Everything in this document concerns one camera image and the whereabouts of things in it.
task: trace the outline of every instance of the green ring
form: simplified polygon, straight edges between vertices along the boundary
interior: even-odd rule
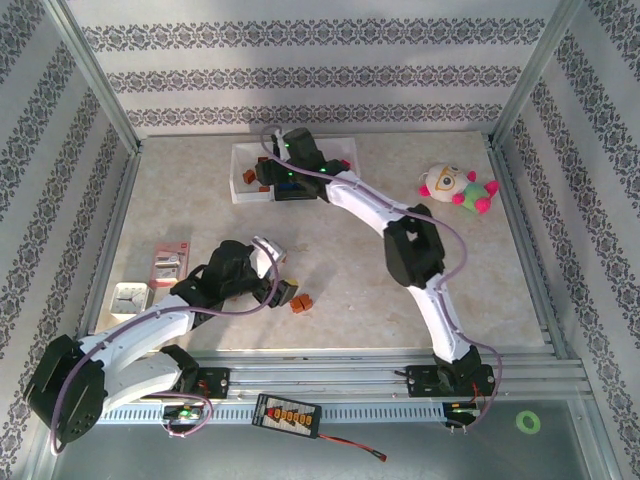
[[[531,419],[531,421],[533,422],[532,427],[527,427],[524,424],[525,418]],[[516,427],[518,427],[518,430],[520,430],[522,433],[526,433],[527,435],[535,435],[540,431],[540,418],[531,410],[523,410],[518,415],[516,415]]]

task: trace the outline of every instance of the patterned wallpaper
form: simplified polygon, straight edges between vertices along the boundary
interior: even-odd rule
[[[557,3],[69,0],[142,137],[489,131]]]
[[[0,4],[0,479],[39,420],[44,347],[84,314],[128,153],[38,0]]]
[[[640,12],[578,12],[503,146],[554,313],[640,478]]]

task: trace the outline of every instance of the stuffed toy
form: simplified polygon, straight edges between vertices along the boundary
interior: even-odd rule
[[[491,199],[500,185],[492,180],[486,185],[475,183],[476,172],[465,175],[453,165],[439,163],[423,173],[424,185],[420,187],[420,195],[433,197],[441,202],[452,202],[477,213],[487,213],[491,208]]]

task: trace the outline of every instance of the beige floor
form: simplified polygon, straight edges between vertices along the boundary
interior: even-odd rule
[[[419,175],[450,162],[492,173],[479,133],[356,135],[363,180],[408,205],[424,202],[466,239],[467,268],[449,284],[467,334],[502,346],[539,346],[542,336],[501,199],[478,216],[419,196]],[[321,200],[233,205],[231,146],[253,136],[152,138],[133,189],[109,278],[98,331],[116,324],[108,312],[119,281],[148,281],[154,244],[190,241],[190,267],[206,263],[220,241],[248,243],[253,235],[289,251],[283,275],[295,278],[315,306],[295,315],[289,306],[250,317],[213,318],[176,343],[190,350],[254,348],[429,347],[431,339],[411,296],[386,271],[382,240],[364,223]],[[441,233],[445,265],[459,260],[455,240]],[[156,299],[164,292],[157,292]],[[251,298],[231,309],[255,305]]]

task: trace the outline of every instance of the white plastic container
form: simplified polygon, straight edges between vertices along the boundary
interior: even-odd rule
[[[353,137],[347,138],[320,138],[315,139],[318,149],[324,154],[326,160],[346,160],[351,164],[351,170],[360,175],[356,141]],[[247,185],[242,175],[247,170],[254,170],[258,157],[266,156],[260,143],[235,143],[231,148],[231,173],[229,174],[229,186],[231,188],[231,200],[233,203],[247,202],[273,202],[275,201],[273,187],[268,192],[260,192],[262,186],[258,180]]]

